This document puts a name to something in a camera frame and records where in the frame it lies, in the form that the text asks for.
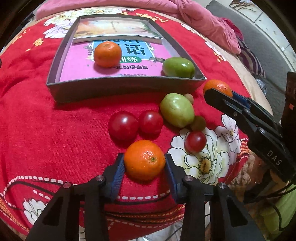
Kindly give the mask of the orange mandarin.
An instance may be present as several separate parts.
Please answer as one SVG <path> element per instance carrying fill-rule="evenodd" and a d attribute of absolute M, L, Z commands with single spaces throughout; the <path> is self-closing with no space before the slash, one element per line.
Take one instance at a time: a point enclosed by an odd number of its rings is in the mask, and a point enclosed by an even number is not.
<path fill-rule="evenodd" d="M 115 42 L 106 41 L 94 49 L 93 58 L 97 66 L 112 68 L 121 61 L 122 50 Z"/>
<path fill-rule="evenodd" d="M 224 81 L 217 80 L 217 79 L 208 80 L 203 87 L 203 94 L 205 94 L 207 90 L 212 88 L 218 90 L 219 92 L 224 93 L 229 97 L 233 97 L 232 89 Z"/>
<path fill-rule="evenodd" d="M 148 182 L 156 178 L 165 167 L 165 154 L 149 140 L 132 143 L 124 153 L 125 171 L 134 180 Z"/>

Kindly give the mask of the small brown longan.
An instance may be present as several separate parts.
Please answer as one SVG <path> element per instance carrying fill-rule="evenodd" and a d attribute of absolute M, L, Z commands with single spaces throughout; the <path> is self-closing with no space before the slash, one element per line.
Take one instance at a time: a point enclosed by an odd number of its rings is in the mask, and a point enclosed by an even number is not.
<path fill-rule="evenodd" d="M 203 131 L 206 127 L 206 121 L 202 116 L 196 115 L 194 121 L 190 124 L 193 131 Z"/>
<path fill-rule="evenodd" d="M 194 97 L 193 97 L 191 94 L 186 93 L 186 94 L 184 95 L 184 97 L 185 97 L 189 102 L 191 102 L 191 104 L 194 103 Z"/>

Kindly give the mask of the red cherry tomato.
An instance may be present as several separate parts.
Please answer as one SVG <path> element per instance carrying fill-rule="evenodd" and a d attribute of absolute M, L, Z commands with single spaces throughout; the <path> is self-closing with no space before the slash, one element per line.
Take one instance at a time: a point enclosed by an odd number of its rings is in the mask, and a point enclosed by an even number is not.
<path fill-rule="evenodd" d="M 204 149 L 207 144 L 205 135 L 200 131 L 192 131 L 185 139 L 185 148 L 190 153 L 198 153 Z"/>
<path fill-rule="evenodd" d="M 139 116 L 139 128 L 148 135 L 158 135 L 163 127 L 163 117 L 154 110 L 146 110 Z"/>
<path fill-rule="evenodd" d="M 138 120 L 128 111 L 114 113 L 108 122 L 108 131 L 118 141 L 131 141 L 137 137 Z"/>

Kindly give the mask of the green apple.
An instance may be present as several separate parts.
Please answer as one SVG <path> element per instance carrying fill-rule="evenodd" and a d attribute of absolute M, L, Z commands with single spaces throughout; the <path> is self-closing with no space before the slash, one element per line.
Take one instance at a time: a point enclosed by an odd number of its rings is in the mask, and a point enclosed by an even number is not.
<path fill-rule="evenodd" d="M 162 71 L 166 76 L 192 79 L 195 75 L 195 66 L 186 58 L 171 57 L 163 62 Z"/>
<path fill-rule="evenodd" d="M 181 94 L 167 94 L 159 104 L 159 109 L 164 119 L 178 128 L 191 124 L 195 118 L 191 102 Z"/>

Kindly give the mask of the beige bed sheet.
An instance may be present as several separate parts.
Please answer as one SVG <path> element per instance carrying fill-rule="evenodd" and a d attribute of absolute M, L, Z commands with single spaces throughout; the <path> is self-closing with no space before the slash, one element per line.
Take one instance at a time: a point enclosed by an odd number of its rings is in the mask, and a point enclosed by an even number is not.
<path fill-rule="evenodd" d="M 47 6 L 37 11 L 37 18 L 19 34 L 16 35 L 1 53 L 3 68 L 18 58 L 33 50 L 41 50 L 45 46 L 60 42 L 74 21 L 84 15 L 120 14 L 140 16 L 150 19 L 171 34 L 186 51 L 194 58 L 209 79 L 220 79 L 229 82 L 231 86 L 238 85 L 236 91 L 249 95 L 269 113 L 270 104 L 263 95 L 255 78 L 241 63 L 237 54 L 238 41 L 235 33 L 227 23 L 212 15 L 202 6 L 198 6 L 200 17 L 189 21 L 182 20 L 178 15 L 171 15 L 151 9 L 128 8 L 122 6 L 93 6 L 74 9 L 50 15 Z"/>

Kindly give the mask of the grey padded headboard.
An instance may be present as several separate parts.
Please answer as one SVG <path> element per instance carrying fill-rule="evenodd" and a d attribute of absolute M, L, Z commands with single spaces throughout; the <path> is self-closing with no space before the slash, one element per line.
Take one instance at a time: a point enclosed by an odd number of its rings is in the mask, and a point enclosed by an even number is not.
<path fill-rule="evenodd" d="M 229 7 L 231 1 L 211 1 L 206 8 L 215 16 L 230 19 L 243 33 L 244 42 L 265 71 L 266 98 L 279 120 L 285 106 L 287 73 L 294 72 L 274 42 L 248 18 Z"/>

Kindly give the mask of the striped dark pillow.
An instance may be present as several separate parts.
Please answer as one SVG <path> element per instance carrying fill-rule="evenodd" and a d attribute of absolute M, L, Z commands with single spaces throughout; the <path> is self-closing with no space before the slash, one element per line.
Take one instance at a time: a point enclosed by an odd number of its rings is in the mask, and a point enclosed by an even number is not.
<path fill-rule="evenodd" d="M 245 68 L 253 75 L 266 78 L 265 71 L 255 54 L 248 48 L 243 40 L 237 38 L 241 52 L 237 55 Z"/>

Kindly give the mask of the red pillow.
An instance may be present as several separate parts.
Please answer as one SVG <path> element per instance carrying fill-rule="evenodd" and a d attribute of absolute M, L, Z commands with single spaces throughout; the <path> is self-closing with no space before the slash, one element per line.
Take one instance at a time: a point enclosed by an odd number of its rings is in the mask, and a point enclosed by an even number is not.
<path fill-rule="evenodd" d="M 227 18 L 221 18 L 221 20 L 223 20 L 225 23 L 227 23 L 227 25 L 229 25 L 229 27 L 234 30 L 234 33 L 236 34 L 236 37 L 243 41 L 244 40 L 244 36 L 243 33 L 241 32 L 241 30 L 230 20 Z"/>

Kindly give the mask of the red floral blanket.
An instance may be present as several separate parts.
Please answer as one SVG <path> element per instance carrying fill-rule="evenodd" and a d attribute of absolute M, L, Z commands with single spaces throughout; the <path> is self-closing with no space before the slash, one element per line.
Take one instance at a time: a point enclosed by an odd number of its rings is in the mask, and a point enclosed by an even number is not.
<path fill-rule="evenodd" d="M 125 146 L 113 141 L 108 121 L 118 111 L 137 118 L 159 110 L 163 92 L 104 96 L 57 104 L 46 87 L 61 43 L 19 54 L 1 66 L 1 219 L 25 239 L 54 193 L 64 182 L 85 183 L 112 164 Z M 191 93 L 194 110 L 206 119 L 203 150 L 213 167 L 203 181 L 230 181 L 247 161 L 246 135 L 234 120 L 208 106 L 203 85 Z M 184 151 L 188 129 L 165 123 L 154 142 L 189 174 L 199 174 L 199 158 Z M 132 240 L 181 221 L 185 206 L 171 198 L 165 172 L 149 184 L 125 176 L 117 202 L 106 205 L 110 240 Z"/>

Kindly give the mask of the pink Chinese workbook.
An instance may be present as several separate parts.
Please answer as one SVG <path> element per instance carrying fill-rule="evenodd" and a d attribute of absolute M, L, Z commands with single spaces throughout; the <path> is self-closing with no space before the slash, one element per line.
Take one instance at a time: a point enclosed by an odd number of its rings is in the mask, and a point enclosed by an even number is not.
<path fill-rule="evenodd" d="M 161 76 L 163 61 L 171 56 L 162 44 L 137 40 L 72 44 L 60 82 L 114 76 Z"/>

